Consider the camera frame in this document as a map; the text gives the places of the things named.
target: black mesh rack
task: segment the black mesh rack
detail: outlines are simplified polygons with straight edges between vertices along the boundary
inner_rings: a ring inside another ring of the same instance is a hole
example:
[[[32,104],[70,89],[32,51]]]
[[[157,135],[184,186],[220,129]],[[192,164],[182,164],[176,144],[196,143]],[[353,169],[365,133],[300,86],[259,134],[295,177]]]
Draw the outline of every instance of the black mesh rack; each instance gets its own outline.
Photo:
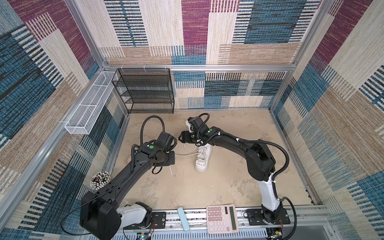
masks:
[[[173,113],[173,95],[168,68],[119,68],[113,85],[128,113]]]

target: work surface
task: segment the work surface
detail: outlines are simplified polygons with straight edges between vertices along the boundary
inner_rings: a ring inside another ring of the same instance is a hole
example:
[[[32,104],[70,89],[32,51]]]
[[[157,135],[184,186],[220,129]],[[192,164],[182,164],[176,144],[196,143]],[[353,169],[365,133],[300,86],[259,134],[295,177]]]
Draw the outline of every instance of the work surface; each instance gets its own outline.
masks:
[[[283,147],[283,141],[266,109],[205,111],[210,114],[209,127],[218,127],[232,135],[248,140],[262,139],[275,142]],[[203,111],[180,111],[174,114],[157,114],[165,123],[166,132],[178,138],[188,130],[185,121]],[[116,176],[125,166],[132,144],[140,144],[140,128],[143,121],[152,114],[132,114],[117,162],[112,175]],[[162,130],[158,119],[147,121],[143,140],[156,139]],[[187,149],[196,150],[194,144]],[[276,159],[275,168],[284,165],[283,153],[270,147]],[[189,154],[179,141],[175,154]],[[195,170],[196,154],[188,157],[175,156],[175,165],[163,167],[159,174],[147,171],[128,192],[121,206],[143,202],[153,209],[205,208],[208,205],[235,204],[236,207],[260,206],[262,197],[258,184],[247,170],[244,158],[222,147],[214,146],[208,170]],[[293,163],[276,178],[280,198],[287,196],[294,205],[311,204]]]

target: light blue case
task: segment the light blue case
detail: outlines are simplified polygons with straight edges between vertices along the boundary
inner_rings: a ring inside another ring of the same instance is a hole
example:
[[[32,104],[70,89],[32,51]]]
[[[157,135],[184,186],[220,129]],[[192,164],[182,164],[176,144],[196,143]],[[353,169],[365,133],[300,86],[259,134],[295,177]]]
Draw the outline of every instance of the light blue case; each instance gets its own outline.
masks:
[[[182,207],[179,207],[177,209],[177,212],[179,214],[179,218],[180,218],[181,224],[183,225],[184,231],[185,232],[189,231],[189,224],[187,221],[187,217],[184,213],[184,209]]]

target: patchwork fabric wall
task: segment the patchwork fabric wall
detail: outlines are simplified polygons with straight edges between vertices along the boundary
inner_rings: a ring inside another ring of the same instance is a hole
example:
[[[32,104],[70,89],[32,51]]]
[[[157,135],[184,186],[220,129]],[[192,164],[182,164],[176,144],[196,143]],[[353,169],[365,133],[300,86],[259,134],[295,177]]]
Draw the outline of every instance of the patchwork fabric wall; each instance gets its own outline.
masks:
[[[286,72],[171,72],[176,109],[268,107]]]
[[[125,117],[118,98],[111,93],[89,135],[65,135],[0,239],[74,239],[63,235],[60,222],[81,205],[92,176],[106,170]],[[76,233],[79,218],[80,210],[71,214],[65,230]]]
[[[0,200],[98,69],[63,0],[0,0]]]
[[[78,0],[110,65],[290,64],[320,0]]]
[[[336,0],[274,114],[344,239],[384,239],[384,1]]]

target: calculator screen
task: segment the calculator screen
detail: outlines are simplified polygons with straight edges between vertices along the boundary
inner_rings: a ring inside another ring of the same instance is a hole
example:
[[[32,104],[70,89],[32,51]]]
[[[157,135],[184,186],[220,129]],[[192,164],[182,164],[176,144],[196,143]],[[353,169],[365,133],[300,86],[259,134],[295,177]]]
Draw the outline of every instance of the calculator screen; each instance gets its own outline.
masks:
[[[235,215],[233,213],[233,207],[229,207],[229,213],[231,214],[232,229],[236,230]]]

